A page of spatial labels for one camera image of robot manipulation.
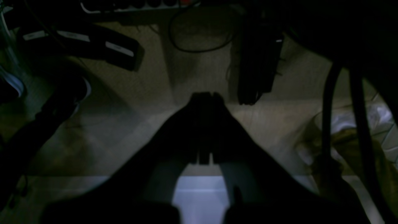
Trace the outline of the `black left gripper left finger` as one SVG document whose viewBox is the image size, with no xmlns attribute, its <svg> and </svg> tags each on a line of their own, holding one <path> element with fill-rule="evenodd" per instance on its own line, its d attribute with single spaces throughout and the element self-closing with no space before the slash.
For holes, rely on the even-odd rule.
<svg viewBox="0 0 398 224">
<path fill-rule="evenodd" d="M 211 93 L 194 93 L 108 180 L 81 196 L 48 205 L 47 223 L 179 223 L 179 211 L 171 204 L 175 185 L 195 161 L 194 130 L 212 102 Z"/>
</svg>

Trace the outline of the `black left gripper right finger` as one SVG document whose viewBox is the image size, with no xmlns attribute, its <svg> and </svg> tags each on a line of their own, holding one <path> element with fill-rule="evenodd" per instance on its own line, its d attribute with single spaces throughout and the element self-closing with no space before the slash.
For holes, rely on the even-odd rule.
<svg viewBox="0 0 398 224">
<path fill-rule="evenodd" d="M 322 172 L 311 192 L 257 145 L 232 116 L 221 95 L 213 95 L 219 135 L 215 161 L 227 185 L 225 224 L 366 224 L 357 194 L 335 170 Z"/>
</svg>

